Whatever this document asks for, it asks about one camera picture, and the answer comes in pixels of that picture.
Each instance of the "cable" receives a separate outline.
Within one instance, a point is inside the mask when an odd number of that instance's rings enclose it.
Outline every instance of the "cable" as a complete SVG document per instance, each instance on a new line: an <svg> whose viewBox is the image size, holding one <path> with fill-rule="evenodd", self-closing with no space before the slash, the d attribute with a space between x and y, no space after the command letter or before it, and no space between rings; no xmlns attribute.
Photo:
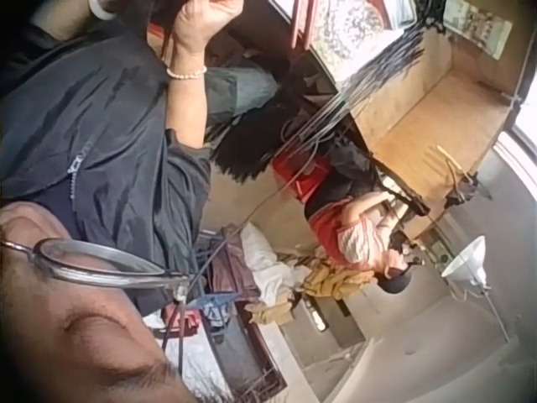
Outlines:
<svg viewBox="0 0 537 403"><path fill-rule="evenodd" d="M242 222L237 225L237 228L235 228L233 231L231 231L221 242L220 244L213 250L213 252L209 255L209 257L207 258L206 262L201 266L201 268L198 270L198 272L196 273L196 275L194 276L194 278L190 281L190 284L189 284L189 287L188 287L188 290L186 292L186 295L188 296L188 294L192 291L192 287L200 280L200 278L205 274L205 272L207 271L207 269L209 268L209 265L211 264L212 260L216 257L216 255L218 253L220 253L220 251L224 248L224 246L227 245L227 240L231 237L234 237L235 235L237 235L239 233L239 231L242 230L242 227L250 220L250 218L252 218L256 212L258 212L258 210L266 203L268 202L270 199L272 199L273 197L277 196L279 193L283 192L285 189L287 189L300 175L302 175L302 172L304 172L307 168L308 168L308 165L311 163L311 161L313 161L313 159L315 158L315 155L317 154L317 150L319 149L319 143L316 143L315 146L314 146L314 149L313 151L311 152L311 155L310 157L308 158L308 160L304 163L304 165L302 165L302 167L296 172L295 176L293 176L290 180L288 180L285 185L283 185L282 187L280 187L277 191L273 192L272 194L268 195L267 197L265 197L253 210L252 212L250 212L250 214L248 214L248 216L246 218L244 218L244 220L242 220ZM166 351L166 348L168 347L168 341L169 341L169 334L171 333L171 328L173 327L174 325L174 322L175 322L175 319L177 318L177 315L180 313L180 308L181 306L186 306L186 301L177 301L175 303L175 307L174 307L174 310L172 311L172 314L171 314L171 317L169 318L169 322L168 324L166 325L166 330L164 332L164 336L163 336L163 340L162 340L162 350L163 351ZM181 348L181 340L180 340L180 353L182 355L182 348Z"/></svg>

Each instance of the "brown cloth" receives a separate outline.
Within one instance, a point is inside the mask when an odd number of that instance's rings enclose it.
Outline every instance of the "brown cloth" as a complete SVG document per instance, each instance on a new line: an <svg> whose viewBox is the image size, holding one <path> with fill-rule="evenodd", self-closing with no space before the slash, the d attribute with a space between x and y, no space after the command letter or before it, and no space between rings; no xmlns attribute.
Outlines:
<svg viewBox="0 0 537 403"><path fill-rule="evenodd" d="M237 292L238 301L251 301L259 298L261 291L255 284L252 271L244 261L239 233L230 237L236 229L234 225L222 229L227 244L212 260L211 288L213 292ZM220 242L220 240L211 241L211 248L216 248Z"/></svg>

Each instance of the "hair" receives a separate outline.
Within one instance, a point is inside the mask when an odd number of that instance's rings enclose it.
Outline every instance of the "hair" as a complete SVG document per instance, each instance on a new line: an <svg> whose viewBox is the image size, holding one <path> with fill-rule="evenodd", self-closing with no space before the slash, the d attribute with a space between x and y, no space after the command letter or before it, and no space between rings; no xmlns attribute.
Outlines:
<svg viewBox="0 0 537 403"><path fill-rule="evenodd" d="M376 273L377 285L389 294L399 294L406 290L412 279L411 272L389 267L384 273Z"/></svg>

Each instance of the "bracelet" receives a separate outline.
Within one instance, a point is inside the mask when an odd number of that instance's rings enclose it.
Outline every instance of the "bracelet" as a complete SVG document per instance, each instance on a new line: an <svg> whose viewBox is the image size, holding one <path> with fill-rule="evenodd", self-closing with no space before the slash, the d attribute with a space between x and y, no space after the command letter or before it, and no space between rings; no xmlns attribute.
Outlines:
<svg viewBox="0 0 537 403"><path fill-rule="evenodd" d="M198 78L201 78L205 73L207 73L207 68L203 66L203 69L199 71L195 71L191 74L176 74L170 69L166 69L166 72L168 73L168 76L175 80L197 80Z"/></svg>
<svg viewBox="0 0 537 403"><path fill-rule="evenodd" d="M88 2L90 4L91 13L101 21L110 21L111 19L115 19L116 14L105 11L102 8L102 5L99 3L99 0L88 0Z"/></svg>

